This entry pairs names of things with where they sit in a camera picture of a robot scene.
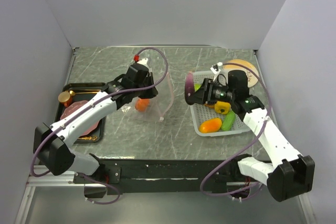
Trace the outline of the orange pumpkin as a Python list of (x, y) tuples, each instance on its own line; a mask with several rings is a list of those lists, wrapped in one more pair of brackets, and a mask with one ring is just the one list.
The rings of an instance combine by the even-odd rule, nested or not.
[(149, 104), (150, 104), (150, 99), (138, 98), (134, 107), (138, 112), (145, 112)]

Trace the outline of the yellow bell pepper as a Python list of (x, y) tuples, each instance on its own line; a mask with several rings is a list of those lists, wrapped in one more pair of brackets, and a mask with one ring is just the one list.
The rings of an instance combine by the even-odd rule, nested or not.
[(217, 101), (214, 105), (214, 111), (218, 114), (227, 115), (231, 109), (228, 102)]

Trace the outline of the clear zip top bag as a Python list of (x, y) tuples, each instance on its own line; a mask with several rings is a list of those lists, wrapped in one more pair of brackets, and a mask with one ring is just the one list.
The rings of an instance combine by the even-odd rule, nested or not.
[(165, 113), (171, 108), (174, 101), (171, 76), (166, 74), (164, 80), (156, 86), (158, 95), (150, 99), (150, 104), (145, 112), (138, 112), (135, 109), (135, 103), (138, 98), (134, 98), (129, 104), (121, 108), (123, 114), (129, 118), (141, 121), (162, 122)]

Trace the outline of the green apple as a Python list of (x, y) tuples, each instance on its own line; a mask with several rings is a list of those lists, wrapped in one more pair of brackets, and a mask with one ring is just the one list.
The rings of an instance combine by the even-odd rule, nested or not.
[(197, 91), (201, 85), (199, 83), (194, 84), (194, 90)]

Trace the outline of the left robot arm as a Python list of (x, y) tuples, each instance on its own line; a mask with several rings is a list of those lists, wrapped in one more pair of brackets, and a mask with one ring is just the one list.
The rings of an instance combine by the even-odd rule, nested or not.
[(64, 119), (36, 127), (33, 158), (39, 159), (49, 171), (61, 175), (66, 171), (85, 174), (93, 183), (104, 177), (104, 169), (92, 154), (72, 150), (74, 142), (102, 118), (117, 111), (134, 98), (153, 98), (157, 95), (153, 73), (145, 63), (132, 64), (126, 74), (106, 83), (82, 107)]

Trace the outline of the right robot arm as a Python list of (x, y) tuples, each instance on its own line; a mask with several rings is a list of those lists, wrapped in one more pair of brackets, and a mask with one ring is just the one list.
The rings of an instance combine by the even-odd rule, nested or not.
[(314, 160), (309, 155), (303, 156), (289, 143), (269, 116), (269, 110), (259, 98), (249, 93), (244, 71), (229, 71), (227, 84), (224, 86), (213, 79), (205, 78), (198, 90), (194, 88), (193, 74), (188, 73), (184, 93), (185, 101), (189, 105), (202, 105), (213, 101), (228, 102), (270, 157), (271, 162), (267, 164), (240, 151), (232, 157), (236, 164), (229, 169), (233, 180), (242, 181), (245, 177), (250, 177), (265, 185), (278, 202), (312, 190)]

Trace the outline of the purple eggplant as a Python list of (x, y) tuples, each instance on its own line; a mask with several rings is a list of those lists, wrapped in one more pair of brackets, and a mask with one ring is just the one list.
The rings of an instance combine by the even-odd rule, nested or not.
[(194, 89), (193, 73), (189, 72), (185, 79), (185, 86), (184, 86), (185, 99), (190, 97), (194, 92), (195, 92), (195, 89)]

